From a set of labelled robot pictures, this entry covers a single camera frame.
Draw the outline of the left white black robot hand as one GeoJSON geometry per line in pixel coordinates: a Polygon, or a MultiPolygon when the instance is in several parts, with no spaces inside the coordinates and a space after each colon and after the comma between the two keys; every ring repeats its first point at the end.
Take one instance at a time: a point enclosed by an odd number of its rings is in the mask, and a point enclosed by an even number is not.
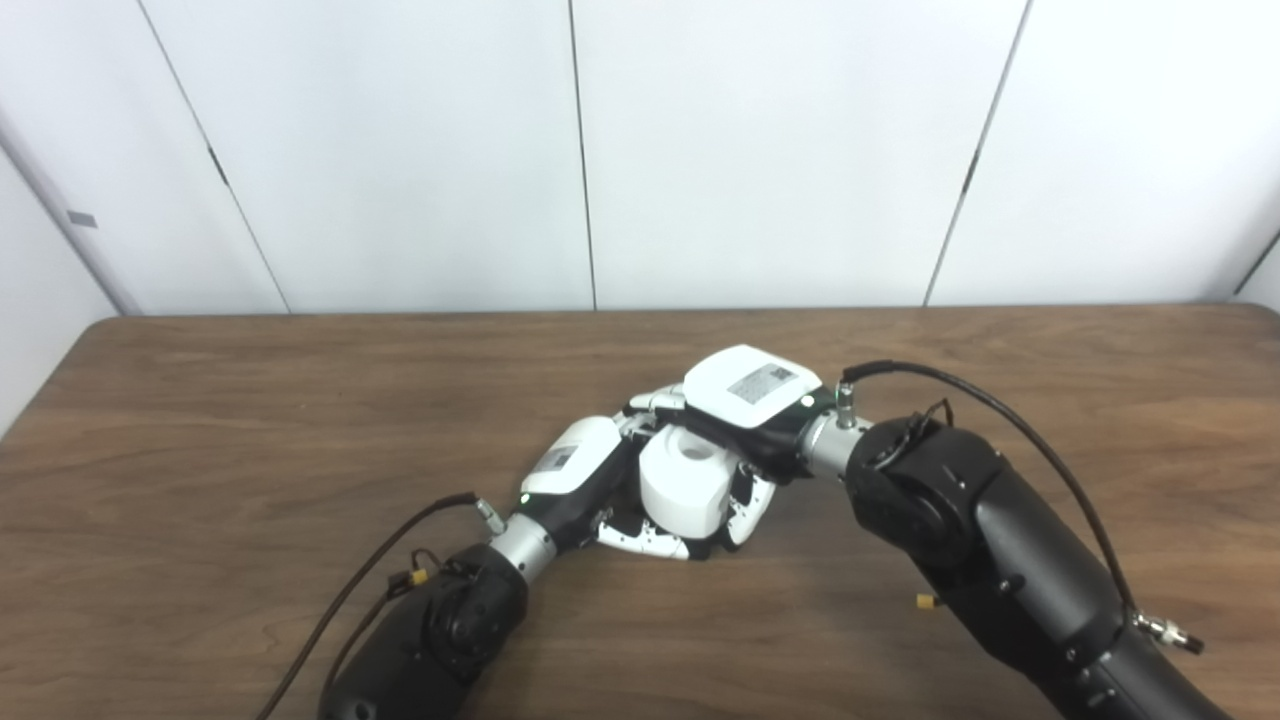
{"type": "Polygon", "coordinates": [[[520,487],[516,515],[536,524],[554,557],[589,544],[687,561],[689,542],[662,530],[640,501],[639,456],[657,434],[652,414],[571,424],[520,487]]]}

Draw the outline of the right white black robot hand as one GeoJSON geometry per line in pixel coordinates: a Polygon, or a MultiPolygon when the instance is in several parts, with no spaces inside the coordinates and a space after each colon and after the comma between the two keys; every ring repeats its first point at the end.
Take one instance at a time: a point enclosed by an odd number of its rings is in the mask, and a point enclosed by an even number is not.
{"type": "Polygon", "coordinates": [[[812,477],[805,441],[835,414],[810,369],[750,345],[699,361],[680,383],[634,396],[621,414],[652,414],[639,456],[640,501],[691,560],[739,550],[780,487],[812,477]]]}

